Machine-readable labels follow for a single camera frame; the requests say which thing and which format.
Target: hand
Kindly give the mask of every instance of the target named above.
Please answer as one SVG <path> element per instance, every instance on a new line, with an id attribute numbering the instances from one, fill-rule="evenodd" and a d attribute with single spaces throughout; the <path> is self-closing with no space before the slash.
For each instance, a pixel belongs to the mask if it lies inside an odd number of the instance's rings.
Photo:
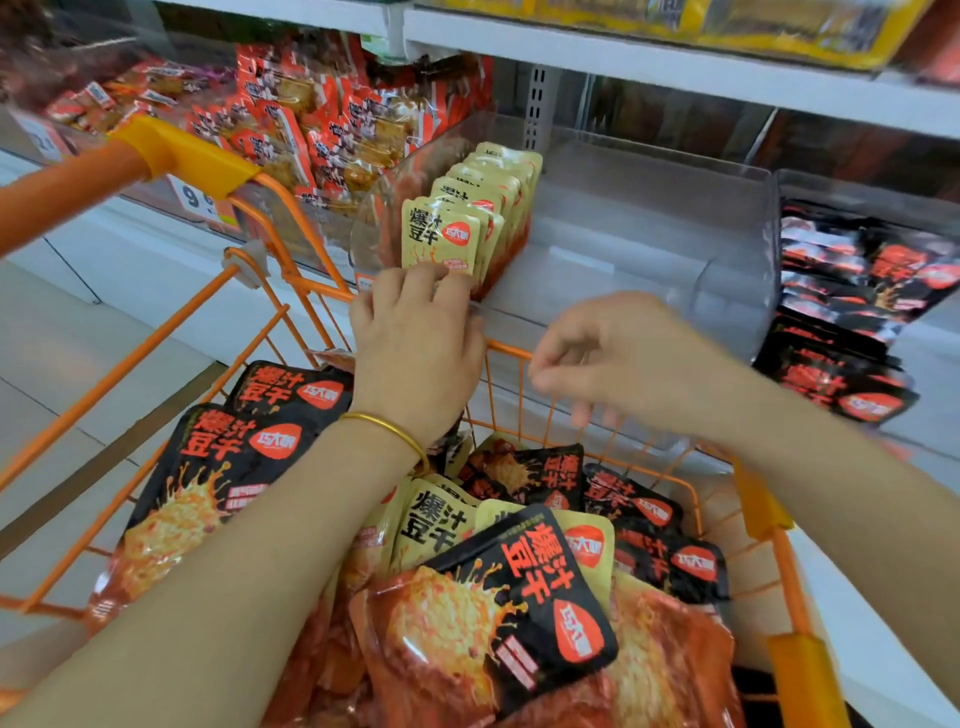
<path id="1" fill-rule="evenodd" d="M 425 448 L 450 429 L 480 381 L 487 347 L 482 321 L 468 315 L 471 284 L 420 263 L 383 271 L 354 299 L 352 411 L 402 427 Z"/>
<path id="2" fill-rule="evenodd" d="M 644 425 L 715 440 L 745 409 L 738 398 L 756 385 L 752 376 L 666 304 L 639 292 L 571 306 L 530 363 L 534 387 L 574 399 L 577 427 L 602 404 Z"/>

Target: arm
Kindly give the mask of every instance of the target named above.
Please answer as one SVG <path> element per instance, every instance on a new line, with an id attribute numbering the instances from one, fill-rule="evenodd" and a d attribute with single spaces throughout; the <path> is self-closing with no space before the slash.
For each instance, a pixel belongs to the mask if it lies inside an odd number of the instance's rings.
<path id="1" fill-rule="evenodd" d="M 350 310 L 351 409 L 426 446 L 460 416 L 485 342 L 470 279 L 384 272 Z M 256 726 L 357 528 L 419 459 L 371 423 L 329 427 L 276 484 L 33 690 L 2 726 Z"/>
<path id="2" fill-rule="evenodd" d="M 567 364 L 581 360 L 587 364 Z M 700 337 L 646 294 L 579 303 L 550 327 L 534 386 L 725 446 L 757 467 L 944 694 L 960 705 L 960 497 Z"/>

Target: black snack package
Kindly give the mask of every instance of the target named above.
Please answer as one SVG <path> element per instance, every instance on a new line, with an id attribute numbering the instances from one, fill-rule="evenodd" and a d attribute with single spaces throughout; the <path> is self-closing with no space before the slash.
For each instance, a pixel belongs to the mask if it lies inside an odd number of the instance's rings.
<path id="1" fill-rule="evenodd" d="M 225 406 L 247 415 L 265 415 L 295 408 L 313 420 L 317 431 L 335 423 L 353 401 L 353 374 L 333 366 L 299 369 L 254 361 L 244 372 Z"/>
<path id="2" fill-rule="evenodd" d="M 914 321 L 960 287 L 960 243 L 932 232 L 885 226 L 870 269 L 876 305 Z"/>
<path id="3" fill-rule="evenodd" d="M 909 389 L 909 377 L 904 379 L 897 382 L 892 376 L 882 374 L 858 377 L 836 397 L 831 411 L 849 420 L 879 427 L 906 412 L 920 398 Z"/>
<path id="4" fill-rule="evenodd" d="M 252 416 L 197 404 L 180 418 L 90 600 L 103 626 L 218 531 L 303 455 L 317 430 L 301 413 Z"/>
<path id="5" fill-rule="evenodd" d="M 864 285 L 870 263 L 862 255 L 841 255 L 813 243 L 784 240 L 783 269 L 826 276 L 851 285 Z"/>
<path id="6" fill-rule="evenodd" d="M 377 701 L 397 726 L 489 725 L 597 673 L 619 651 L 541 505 L 369 587 L 350 616 Z"/>
<path id="7" fill-rule="evenodd" d="M 542 503 L 564 511 L 584 509 L 584 447 L 517 449 L 489 452 L 483 471 L 464 483 L 464 490 L 486 500 Z"/>
<path id="8" fill-rule="evenodd" d="M 613 558 L 620 569 L 687 604 L 730 599 L 723 552 L 706 541 L 682 533 L 617 527 Z"/>
<path id="9" fill-rule="evenodd" d="M 866 253 L 861 228 L 867 221 L 838 210 L 805 204 L 784 205 L 780 214 L 780 241 L 810 243 L 838 255 Z"/>
<path id="10" fill-rule="evenodd" d="M 876 291 L 865 285 L 848 285 L 823 276 L 811 276 L 796 271 L 780 273 L 783 293 L 822 303 L 829 307 L 831 300 L 852 303 L 873 303 Z"/>
<path id="11" fill-rule="evenodd" d="M 887 347 L 882 342 L 872 337 L 840 328 L 822 319 L 810 318 L 800 311 L 785 307 L 777 309 L 773 324 L 770 326 L 771 335 L 780 331 L 794 333 L 822 344 L 829 344 L 835 349 L 877 361 L 883 361 L 887 351 Z M 761 353 L 757 355 L 758 361 L 768 349 L 767 343 L 764 342 Z"/>
<path id="12" fill-rule="evenodd" d="M 641 520 L 656 530 L 680 530 L 684 509 L 677 501 L 598 463 L 584 466 L 584 478 L 587 480 L 584 493 L 587 513 L 606 516 L 618 528 L 621 523 Z"/>

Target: finger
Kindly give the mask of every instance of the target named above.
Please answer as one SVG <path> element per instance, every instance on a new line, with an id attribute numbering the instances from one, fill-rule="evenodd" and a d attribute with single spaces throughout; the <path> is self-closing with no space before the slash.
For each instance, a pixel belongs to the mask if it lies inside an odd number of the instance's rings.
<path id="1" fill-rule="evenodd" d="M 407 269 L 407 277 L 400 291 L 400 300 L 409 303 L 428 303 L 433 298 L 437 281 L 446 276 L 447 268 L 440 263 L 424 261 Z"/>
<path id="2" fill-rule="evenodd" d="M 373 280 L 373 315 L 389 311 L 400 300 L 400 291 L 407 272 L 402 268 L 387 268 Z"/>
<path id="3" fill-rule="evenodd" d="M 466 321 L 472 287 L 472 276 L 466 273 L 451 273 L 440 281 L 437 292 L 433 295 L 433 302 L 457 316 L 463 316 Z"/>
<path id="4" fill-rule="evenodd" d="M 464 365 L 475 378 L 474 386 L 480 381 L 480 371 L 483 369 L 484 354 L 487 352 L 487 337 L 483 333 L 483 319 L 472 317 L 467 322 L 464 334 Z"/>
<path id="5" fill-rule="evenodd" d="M 593 301 L 576 303 L 549 326 L 530 360 L 530 376 L 561 361 L 571 349 L 589 350 L 600 340 L 600 320 Z"/>
<path id="6" fill-rule="evenodd" d="M 587 400 L 575 400 L 570 408 L 570 421 L 574 427 L 586 427 L 593 419 L 593 405 Z"/>
<path id="7" fill-rule="evenodd" d="M 360 341 L 373 323 L 373 298 L 370 291 L 360 291 L 350 304 L 349 312 L 353 336 Z"/>
<path id="8" fill-rule="evenodd" d="M 547 367 L 531 378 L 534 387 L 545 395 L 572 400 L 607 403 L 602 364 Z"/>

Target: yellow package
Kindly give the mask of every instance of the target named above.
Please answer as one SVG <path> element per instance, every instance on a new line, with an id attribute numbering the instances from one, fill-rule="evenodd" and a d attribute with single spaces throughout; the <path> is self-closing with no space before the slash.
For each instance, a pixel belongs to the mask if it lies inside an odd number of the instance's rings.
<path id="1" fill-rule="evenodd" d="M 517 200 L 517 206 L 520 209 L 520 225 L 526 225 L 527 216 L 534 201 L 534 172 L 526 164 L 514 163 L 501 157 L 492 155 L 479 155 L 476 152 L 464 159 L 463 164 L 486 172 L 491 169 L 499 170 L 501 173 L 516 177 L 520 182 L 520 199 Z"/>
<path id="2" fill-rule="evenodd" d="M 514 240 L 514 236 L 522 230 L 520 217 L 522 215 L 523 187 L 520 180 L 507 175 L 502 169 L 491 165 L 481 167 L 479 164 L 460 162 L 450 167 L 446 173 L 449 178 L 459 180 L 464 184 L 473 184 L 485 190 L 494 189 L 503 197 L 503 209 L 500 214 L 507 221 L 506 243 Z"/>
<path id="3" fill-rule="evenodd" d="M 526 506 L 506 500 L 490 498 L 477 506 L 477 533 L 489 528 L 508 513 L 523 510 Z M 576 511 L 553 511 L 560 529 L 566 536 L 583 572 L 587 585 L 597 597 L 604 610 L 610 610 L 610 588 L 613 579 L 613 551 L 615 534 L 610 519 Z"/>
<path id="4" fill-rule="evenodd" d="M 467 494 L 461 496 L 459 490 L 449 482 L 413 481 L 413 493 L 396 533 L 391 573 L 419 566 L 472 533 L 476 506 L 467 503 Z"/>
<path id="5" fill-rule="evenodd" d="M 443 209 L 426 197 L 403 203 L 400 257 L 404 268 L 432 260 L 475 276 L 477 248 L 484 237 L 475 215 Z"/>
<path id="6" fill-rule="evenodd" d="M 537 184 L 540 182 L 540 172 L 543 171 L 543 155 L 538 152 L 520 152 L 516 149 L 510 149 L 501 144 L 494 144 L 491 141 L 482 141 L 477 144 L 476 153 L 478 155 L 489 155 L 490 157 L 500 157 L 516 164 L 526 164 L 534 173 L 531 192 L 537 191 Z"/>
<path id="7" fill-rule="evenodd" d="M 467 215 L 477 215 L 480 218 L 482 230 L 486 231 L 486 236 L 477 247 L 477 257 L 474 268 L 476 270 L 476 279 L 478 283 L 483 283 L 487 277 L 487 271 L 490 269 L 490 263 L 496 253 L 497 246 L 500 245 L 500 239 L 503 236 L 504 219 L 503 215 L 497 215 L 494 212 L 478 206 L 476 203 L 465 204 L 460 200 L 448 197 L 447 195 L 436 195 L 438 201 L 449 202 L 449 209 L 454 211 L 460 209 Z"/>
<path id="8" fill-rule="evenodd" d="M 350 624 L 350 600 L 376 579 L 390 575 L 394 541 L 412 487 L 404 478 L 364 520 L 344 557 L 330 617 L 329 642 L 319 684 L 324 690 L 349 695 L 367 668 Z"/>

